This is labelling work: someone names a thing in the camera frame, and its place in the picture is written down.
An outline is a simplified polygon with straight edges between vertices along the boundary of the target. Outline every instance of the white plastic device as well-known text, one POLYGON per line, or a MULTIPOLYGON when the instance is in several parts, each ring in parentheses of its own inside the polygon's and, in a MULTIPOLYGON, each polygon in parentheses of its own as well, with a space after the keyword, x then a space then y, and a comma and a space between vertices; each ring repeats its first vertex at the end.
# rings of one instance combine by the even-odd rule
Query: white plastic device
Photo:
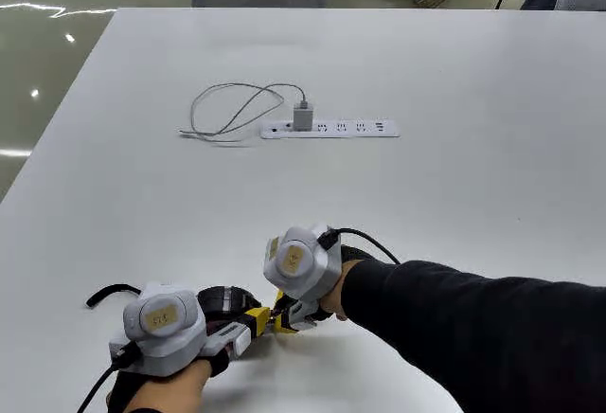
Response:
POLYGON ((261 138, 353 138, 398 137, 400 130, 391 119, 335 119, 313 121, 310 131, 295 131, 292 121, 266 121, 261 138))
POLYGON ((195 294, 176 285, 148 284, 122 318, 124 330, 110 341, 110 354, 136 341, 142 357, 124 369, 129 372, 168 377, 191 363, 208 338, 195 294))
POLYGON ((329 228, 291 227, 267 243, 263 275, 285 295, 301 302, 327 294, 341 276, 341 242, 328 251, 317 239, 329 228))

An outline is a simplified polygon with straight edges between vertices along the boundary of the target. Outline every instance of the shiny floor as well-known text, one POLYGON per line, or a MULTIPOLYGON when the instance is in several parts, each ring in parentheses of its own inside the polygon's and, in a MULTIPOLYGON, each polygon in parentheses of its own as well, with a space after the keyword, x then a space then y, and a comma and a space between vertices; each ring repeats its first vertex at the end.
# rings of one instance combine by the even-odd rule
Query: shiny floor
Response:
MULTIPOLYGON (((450 0, 491 9, 497 0, 450 0)), ((517 9, 522 0, 505 0, 517 9)), ((190 0, 0 0, 0 200, 118 7, 187 7, 190 0)), ((329 0, 334 8, 411 8, 412 0, 329 0)))

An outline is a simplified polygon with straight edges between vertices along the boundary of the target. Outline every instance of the label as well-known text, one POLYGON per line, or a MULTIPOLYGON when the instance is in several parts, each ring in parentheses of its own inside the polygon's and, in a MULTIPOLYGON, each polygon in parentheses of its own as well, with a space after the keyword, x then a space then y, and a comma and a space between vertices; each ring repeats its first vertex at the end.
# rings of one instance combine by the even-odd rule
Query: label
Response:
POLYGON ((291 245, 288 248, 286 257, 284 257, 284 260, 282 261, 282 269, 289 274, 295 275, 302 259, 303 249, 296 245, 291 245))
POLYGON ((277 240, 278 238, 273 238, 272 239, 272 243, 269 246, 269 258, 272 259, 273 257, 276 256, 276 252, 277 252, 277 240))
POLYGON ((167 307, 158 309, 145 315, 145 323, 148 325, 149 331, 156 331, 165 326, 175 323, 178 319, 177 307, 170 304, 167 307))

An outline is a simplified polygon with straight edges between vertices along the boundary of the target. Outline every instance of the black jacket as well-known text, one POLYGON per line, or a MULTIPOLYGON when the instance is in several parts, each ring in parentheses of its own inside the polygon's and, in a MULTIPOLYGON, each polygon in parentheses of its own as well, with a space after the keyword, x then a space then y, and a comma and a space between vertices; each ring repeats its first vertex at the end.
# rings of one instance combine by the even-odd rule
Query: black jacket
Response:
POLYGON ((466 413, 606 411, 604 288, 365 260, 341 298, 466 413))

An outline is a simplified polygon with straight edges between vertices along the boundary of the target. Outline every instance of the power outlet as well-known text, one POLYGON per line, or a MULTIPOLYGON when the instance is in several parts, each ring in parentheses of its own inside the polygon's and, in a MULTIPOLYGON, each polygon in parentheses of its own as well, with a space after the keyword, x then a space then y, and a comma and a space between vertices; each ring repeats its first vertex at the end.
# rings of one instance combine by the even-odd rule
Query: power outlet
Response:
POLYGON ((397 137, 398 126, 391 119, 340 119, 313 121, 309 132, 293 131, 292 121, 267 121, 261 126, 261 138, 353 138, 397 137))

